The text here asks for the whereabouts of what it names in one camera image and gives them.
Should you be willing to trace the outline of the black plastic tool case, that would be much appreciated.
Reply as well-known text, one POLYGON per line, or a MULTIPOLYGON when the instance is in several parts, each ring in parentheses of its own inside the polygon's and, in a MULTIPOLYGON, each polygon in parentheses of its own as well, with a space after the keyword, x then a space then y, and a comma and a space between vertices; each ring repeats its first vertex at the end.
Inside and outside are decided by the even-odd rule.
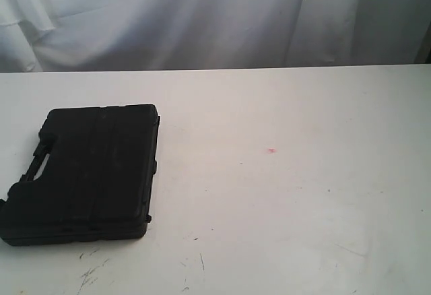
POLYGON ((153 104, 56 108, 1 202, 11 246, 141 238, 151 222, 160 115, 153 104))

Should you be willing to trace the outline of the white backdrop curtain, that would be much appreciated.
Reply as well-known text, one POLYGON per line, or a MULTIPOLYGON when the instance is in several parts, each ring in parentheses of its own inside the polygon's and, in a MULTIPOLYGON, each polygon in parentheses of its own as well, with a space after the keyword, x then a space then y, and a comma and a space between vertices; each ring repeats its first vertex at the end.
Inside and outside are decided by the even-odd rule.
POLYGON ((1 0, 1 70, 408 64, 430 0, 1 0))

